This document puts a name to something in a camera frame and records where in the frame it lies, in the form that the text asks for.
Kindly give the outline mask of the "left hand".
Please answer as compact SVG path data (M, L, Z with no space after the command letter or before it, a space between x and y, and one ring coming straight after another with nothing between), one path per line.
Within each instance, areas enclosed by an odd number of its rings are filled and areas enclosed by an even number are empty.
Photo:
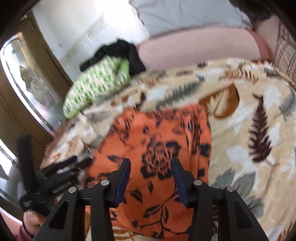
M46 217L38 212L28 210L23 214L23 230L29 236L35 236L45 222Z

